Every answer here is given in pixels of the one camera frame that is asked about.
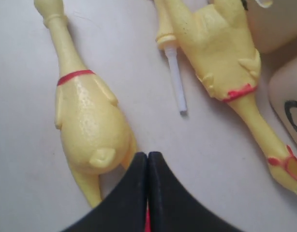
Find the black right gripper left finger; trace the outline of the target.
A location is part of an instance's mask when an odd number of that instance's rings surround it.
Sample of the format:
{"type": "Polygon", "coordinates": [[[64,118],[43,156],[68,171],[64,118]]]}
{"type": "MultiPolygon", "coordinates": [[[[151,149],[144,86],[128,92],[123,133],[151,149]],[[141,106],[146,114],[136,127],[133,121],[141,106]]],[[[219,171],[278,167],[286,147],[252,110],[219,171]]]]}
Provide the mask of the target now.
{"type": "Polygon", "coordinates": [[[143,232],[147,210],[147,155],[136,153],[110,194],[65,232],[143,232]]]}

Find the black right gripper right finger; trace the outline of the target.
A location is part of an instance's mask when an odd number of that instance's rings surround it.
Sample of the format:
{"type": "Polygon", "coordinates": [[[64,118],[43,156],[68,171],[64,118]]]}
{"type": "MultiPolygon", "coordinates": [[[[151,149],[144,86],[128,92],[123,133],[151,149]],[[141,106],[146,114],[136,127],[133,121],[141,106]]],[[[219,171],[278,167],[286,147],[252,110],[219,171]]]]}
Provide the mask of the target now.
{"type": "Polygon", "coordinates": [[[178,181],[162,153],[148,154],[148,207],[152,232],[238,232],[178,181]]]}

